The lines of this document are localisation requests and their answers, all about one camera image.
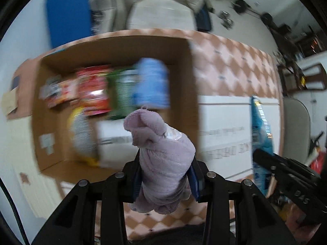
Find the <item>lilac plush towel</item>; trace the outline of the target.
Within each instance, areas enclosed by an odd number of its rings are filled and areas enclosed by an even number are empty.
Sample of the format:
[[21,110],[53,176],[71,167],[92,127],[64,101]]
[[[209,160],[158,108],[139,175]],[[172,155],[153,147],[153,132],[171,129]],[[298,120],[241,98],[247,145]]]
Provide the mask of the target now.
[[132,144],[139,149],[142,184],[130,204],[133,211],[171,214],[191,195],[186,173],[196,149],[188,136],[164,122],[154,111],[137,109],[124,120]]

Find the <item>blue slim snack packet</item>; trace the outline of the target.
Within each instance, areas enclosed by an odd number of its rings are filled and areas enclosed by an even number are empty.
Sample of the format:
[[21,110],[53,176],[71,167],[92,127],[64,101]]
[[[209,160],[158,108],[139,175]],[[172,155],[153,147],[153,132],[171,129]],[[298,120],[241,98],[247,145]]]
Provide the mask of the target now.
[[[263,111],[262,104],[256,96],[251,97],[251,118],[252,118],[252,153],[256,149],[262,149],[273,154],[273,137],[270,124]],[[267,195],[271,172],[261,167],[252,157],[254,183],[264,196]]]

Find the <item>yellow silver sponge pack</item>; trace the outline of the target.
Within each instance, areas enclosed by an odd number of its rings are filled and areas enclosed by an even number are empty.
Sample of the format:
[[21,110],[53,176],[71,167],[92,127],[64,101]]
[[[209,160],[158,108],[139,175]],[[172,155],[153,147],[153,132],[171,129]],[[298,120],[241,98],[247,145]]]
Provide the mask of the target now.
[[72,110],[67,121],[68,133],[73,150],[79,161],[89,166],[98,167],[97,143],[93,128],[82,107]]

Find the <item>light blue tissue pack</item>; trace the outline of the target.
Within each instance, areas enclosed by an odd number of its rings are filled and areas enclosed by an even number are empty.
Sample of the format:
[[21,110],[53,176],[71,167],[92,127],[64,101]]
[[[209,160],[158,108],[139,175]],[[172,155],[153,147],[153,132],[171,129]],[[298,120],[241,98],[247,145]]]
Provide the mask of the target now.
[[134,87],[134,104],[138,107],[168,109],[170,93],[168,68],[153,58],[141,58],[135,65],[137,80]]

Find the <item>green snack bag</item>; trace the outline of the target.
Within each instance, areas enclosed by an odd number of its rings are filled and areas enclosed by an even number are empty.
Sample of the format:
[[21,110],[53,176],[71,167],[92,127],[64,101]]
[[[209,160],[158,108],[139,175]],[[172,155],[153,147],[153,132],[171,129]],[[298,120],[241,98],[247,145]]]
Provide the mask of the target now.
[[123,119],[136,109],[134,90],[138,71],[133,66],[115,69],[106,76],[108,81],[110,107],[109,118]]

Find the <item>red floral snack bag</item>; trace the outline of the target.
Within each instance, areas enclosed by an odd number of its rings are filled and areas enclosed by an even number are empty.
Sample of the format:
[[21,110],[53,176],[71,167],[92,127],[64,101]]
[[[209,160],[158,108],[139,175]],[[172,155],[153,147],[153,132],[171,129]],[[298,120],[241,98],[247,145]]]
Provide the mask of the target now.
[[76,72],[79,104],[87,116],[101,115],[111,110],[107,75],[109,65],[91,66]]

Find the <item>orange red snack bag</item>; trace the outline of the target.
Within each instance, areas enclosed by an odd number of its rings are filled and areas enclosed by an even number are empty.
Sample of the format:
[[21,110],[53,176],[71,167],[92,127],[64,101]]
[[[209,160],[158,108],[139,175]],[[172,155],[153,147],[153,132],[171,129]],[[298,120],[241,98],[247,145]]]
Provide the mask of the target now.
[[44,100],[49,108],[77,100],[78,97],[78,80],[63,80],[60,75],[48,78],[39,91],[39,98]]

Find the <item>grey round stool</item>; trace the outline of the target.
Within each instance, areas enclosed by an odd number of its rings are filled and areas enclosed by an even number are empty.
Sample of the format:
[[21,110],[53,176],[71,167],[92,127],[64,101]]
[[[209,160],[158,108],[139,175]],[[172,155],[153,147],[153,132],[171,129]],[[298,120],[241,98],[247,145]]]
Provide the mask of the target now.
[[291,97],[283,98],[284,147],[283,157],[304,164],[309,155],[310,116],[305,105]]

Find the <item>wooden chair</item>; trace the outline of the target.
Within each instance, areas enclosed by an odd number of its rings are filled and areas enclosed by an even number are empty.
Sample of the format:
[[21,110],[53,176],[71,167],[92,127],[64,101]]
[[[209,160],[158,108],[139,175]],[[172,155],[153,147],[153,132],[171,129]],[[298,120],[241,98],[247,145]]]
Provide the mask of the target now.
[[278,65],[283,96],[303,91],[325,91],[326,70],[321,63],[300,68],[296,62]]

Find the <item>checkered pink tablecloth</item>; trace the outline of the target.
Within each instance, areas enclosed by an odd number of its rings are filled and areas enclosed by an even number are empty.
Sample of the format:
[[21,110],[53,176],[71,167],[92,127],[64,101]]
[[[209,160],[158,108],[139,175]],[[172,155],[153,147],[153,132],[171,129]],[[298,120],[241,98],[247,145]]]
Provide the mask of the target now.
[[105,180],[120,170],[79,161],[67,121],[78,101],[49,108],[39,98],[45,81],[57,75],[76,78],[88,66],[112,71],[141,58],[161,60],[168,68],[170,107],[163,120],[184,133],[196,157],[209,170],[237,181],[253,175],[251,97],[257,96],[272,128],[279,153],[282,115],[280,87],[272,56],[221,36],[179,29],[132,29],[75,40],[23,62],[15,74],[16,116],[1,125],[1,167],[12,168],[33,218],[45,221],[81,179]]

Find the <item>steel dumbbell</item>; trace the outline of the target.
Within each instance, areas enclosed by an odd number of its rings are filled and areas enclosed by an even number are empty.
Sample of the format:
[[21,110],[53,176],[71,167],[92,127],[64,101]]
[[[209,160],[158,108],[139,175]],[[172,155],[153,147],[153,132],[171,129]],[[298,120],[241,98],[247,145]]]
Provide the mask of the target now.
[[220,11],[218,18],[222,20],[222,26],[226,29],[231,29],[233,27],[233,20],[230,19],[230,14],[226,11]]

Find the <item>dark blue bag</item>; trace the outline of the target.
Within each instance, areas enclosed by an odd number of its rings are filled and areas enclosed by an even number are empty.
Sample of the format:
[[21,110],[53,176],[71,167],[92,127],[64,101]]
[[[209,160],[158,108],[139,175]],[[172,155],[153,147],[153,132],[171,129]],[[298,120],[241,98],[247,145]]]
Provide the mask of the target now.
[[212,30],[212,22],[205,3],[203,7],[195,14],[196,28],[199,32],[209,33]]

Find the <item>beige cushioned chair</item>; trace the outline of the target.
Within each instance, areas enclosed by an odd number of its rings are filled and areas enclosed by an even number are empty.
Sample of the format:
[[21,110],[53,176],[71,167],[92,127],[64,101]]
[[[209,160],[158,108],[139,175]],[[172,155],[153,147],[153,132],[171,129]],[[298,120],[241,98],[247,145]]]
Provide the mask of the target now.
[[132,6],[126,27],[195,30],[196,23],[193,10],[174,0],[141,0]]

